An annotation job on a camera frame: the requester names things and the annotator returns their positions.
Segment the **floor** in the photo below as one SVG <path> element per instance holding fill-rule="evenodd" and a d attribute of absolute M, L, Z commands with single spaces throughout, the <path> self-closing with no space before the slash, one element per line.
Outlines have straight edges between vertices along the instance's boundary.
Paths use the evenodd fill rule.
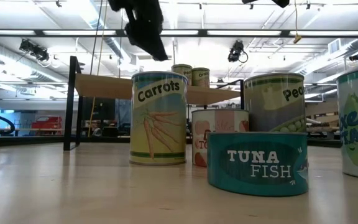
<path fill-rule="evenodd" d="M 310 191 L 271 198 L 214 188 L 190 162 L 130 165 L 128 147 L 0 147 L 0 223 L 358 224 L 358 178 L 342 174 L 339 149 L 309 147 Z"/>

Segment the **can lid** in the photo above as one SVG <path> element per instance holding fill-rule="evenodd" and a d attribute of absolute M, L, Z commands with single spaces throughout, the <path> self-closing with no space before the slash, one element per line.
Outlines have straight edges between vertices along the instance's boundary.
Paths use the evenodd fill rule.
<path fill-rule="evenodd" d="M 342 75 L 338 76 L 335 81 L 338 85 L 342 82 L 355 79 L 358 79 L 358 70 L 345 71 Z"/>
<path fill-rule="evenodd" d="M 132 76 L 132 78 L 136 77 L 136 76 L 139 76 L 139 75 L 146 75 L 146 74 L 166 74 L 166 75 L 177 75 L 177 76 L 180 76 L 182 78 L 185 78 L 187 79 L 186 76 L 182 75 L 182 74 L 179 74 L 179 73 L 175 73 L 175 72 L 163 72 L 163 71 L 149 71 L 149 72 L 139 72 L 139 73 L 136 73 L 135 75 Z"/>
<path fill-rule="evenodd" d="M 240 135 L 245 135 L 245 134 L 288 134 L 288 135 L 303 135 L 306 136 L 308 135 L 308 133 L 285 133 L 285 132 L 278 132 L 278 131 L 248 131 L 248 132 L 232 132 L 232 133 L 213 133 L 210 132 L 208 133 L 208 135 L 216 135 L 216 134 L 240 134 Z"/>
<path fill-rule="evenodd" d="M 177 67 L 192 68 L 191 65 L 187 65 L 187 64 L 176 64 L 176 65 L 172 65 L 172 68 L 177 68 Z"/>
<path fill-rule="evenodd" d="M 198 71 L 198 70 L 200 70 L 200 71 L 209 71 L 208 68 L 203 68 L 203 67 L 193 68 L 191 71 Z"/>
<path fill-rule="evenodd" d="M 205 110 L 195 110 L 195 111 L 192 111 L 191 113 L 194 113 L 194 112 L 202 112 L 202 111 L 244 111 L 244 112 L 247 112 L 249 113 L 247 110 L 242 110 L 242 109 L 205 109 Z"/>
<path fill-rule="evenodd" d="M 253 80 L 255 78 L 262 78 L 262 77 L 269 77 L 269 76 L 279 76 L 279 75 L 288 75 L 288 76 L 296 76 L 296 77 L 299 77 L 299 78 L 302 78 L 302 80 L 305 79 L 305 77 L 303 75 L 300 75 L 300 74 L 297 74 L 297 73 L 291 73 L 291 72 L 277 72 L 277 73 L 267 73 L 267 74 L 262 74 L 262 75 L 256 75 L 256 76 L 253 76 L 253 77 L 249 77 L 249 78 L 246 78 L 244 80 L 244 82 L 247 82 L 249 80 Z"/>

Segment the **carrot illustration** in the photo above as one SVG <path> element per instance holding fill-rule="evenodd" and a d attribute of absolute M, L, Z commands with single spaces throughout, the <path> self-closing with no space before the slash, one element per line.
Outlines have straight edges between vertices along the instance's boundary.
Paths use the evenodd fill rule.
<path fill-rule="evenodd" d="M 157 140 L 159 140 L 162 144 L 164 144 L 169 149 L 169 151 L 173 152 L 169 143 L 161 136 L 161 134 L 159 133 L 159 131 L 157 131 L 157 129 L 152 128 L 152 134 Z"/>
<path fill-rule="evenodd" d="M 171 112 L 157 112 L 157 111 L 152 111 L 149 112 L 149 115 L 154 117 L 154 116 L 172 116 L 177 114 L 178 112 L 176 111 L 171 111 Z"/>
<path fill-rule="evenodd" d="M 149 143 L 150 157 L 154 159 L 154 149 L 153 149 L 153 144 L 150 135 L 150 124 L 146 118 L 144 119 L 144 129 L 146 131 L 147 142 Z"/>
<path fill-rule="evenodd" d="M 154 127 L 157 128 L 157 130 L 161 131 L 162 133 L 166 134 L 167 136 L 169 136 L 170 138 L 172 138 L 173 141 L 175 141 L 176 143 L 179 143 L 175 137 L 169 133 L 169 131 L 167 129 L 165 129 L 165 127 L 158 121 L 154 120 L 153 122 Z"/>
<path fill-rule="evenodd" d="M 162 116 L 154 116 L 154 118 L 157 120 L 157 121 L 161 121 L 163 123 L 167 123 L 167 124 L 173 124 L 173 125 L 176 125 L 176 126 L 180 126 L 180 124 L 178 123 L 175 123 L 173 121 L 170 121 L 168 120 L 167 118 L 164 118 Z"/>

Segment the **wooden shelf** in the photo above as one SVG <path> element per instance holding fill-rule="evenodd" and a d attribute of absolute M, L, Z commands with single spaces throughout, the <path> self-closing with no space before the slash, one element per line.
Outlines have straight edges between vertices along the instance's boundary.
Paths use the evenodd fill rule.
<path fill-rule="evenodd" d="M 130 100 L 132 97 L 132 80 L 125 78 L 77 74 L 75 88 L 80 96 L 123 100 Z M 237 97 L 240 97 L 239 91 L 197 86 L 187 88 L 187 103 L 193 105 L 210 105 Z"/>

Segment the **ceiling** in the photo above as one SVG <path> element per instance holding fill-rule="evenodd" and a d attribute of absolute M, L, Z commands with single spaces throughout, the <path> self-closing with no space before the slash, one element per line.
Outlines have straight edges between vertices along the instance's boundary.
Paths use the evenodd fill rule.
<path fill-rule="evenodd" d="M 295 2 L 290 2 L 284 9 L 270 0 L 255 2 L 253 9 L 250 9 L 250 4 L 242 4 L 241 0 L 166 0 L 160 1 L 160 5 L 164 15 L 164 29 L 294 30 L 297 21 L 298 29 L 358 30 L 358 0 L 348 0 L 346 3 L 335 0 L 297 0 L 297 13 Z M 54 0 L 0 0 L 0 29 L 90 29 L 91 26 L 86 20 L 95 14 L 97 16 L 101 5 L 102 19 L 104 12 L 107 12 L 106 28 L 122 29 L 127 23 L 124 13 L 113 12 L 109 7 L 106 10 L 106 1 L 66 0 L 60 1 L 60 4 L 62 6 L 57 7 Z M 94 9 L 85 7 L 87 4 L 93 4 Z M 37 63 L 32 56 L 24 55 L 19 50 L 22 39 L 29 39 L 48 48 L 51 59 L 45 63 Z M 95 44 L 95 39 L 91 37 L 0 37 L 0 55 L 5 55 L 16 63 L 26 64 L 33 70 L 40 69 L 44 78 L 55 77 L 63 82 L 67 81 L 71 55 L 76 55 L 78 60 L 85 64 L 82 66 L 83 73 L 91 73 L 92 66 L 92 74 L 129 78 L 139 69 L 170 70 L 174 63 L 187 63 L 194 67 L 209 68 L 212 82 L 216 82 L 218 78 L 229 82 L 263 73 L 299 70 L 327 52 L 328 44 L 335 38 L 304 37 L 297 44 L 293 43 L 293 39 L 277 37 L 163 37 L 162 40 L 171 59 L 155 62 L 146 52 L 132 46 L 128 38 L 115 38 L 122 50 L 135 58 L 135 61 L 123 63 L 121 66 L 117 66 L 118 57 L 105 41 L 98 38 Z M 236 40 L 242 40 L 244 43 L 249 56 L 246 63 L 227 61 L 229 49 Z M 305 82 L 316 83 L 357 67 L 358 62 L 346 63 L 344 57 L 339 57 L 315 67 L 311 73 L 306 74 Z M 20 75 L 16 78 L 4 79 L 1 76 L 0 81 L 26 80 Z M 308 87 L 308 93 L 324 93 L 332 89 L 335 87 L 312 86 Z M 62 89 L 53 91 L 64 94 Z"/>

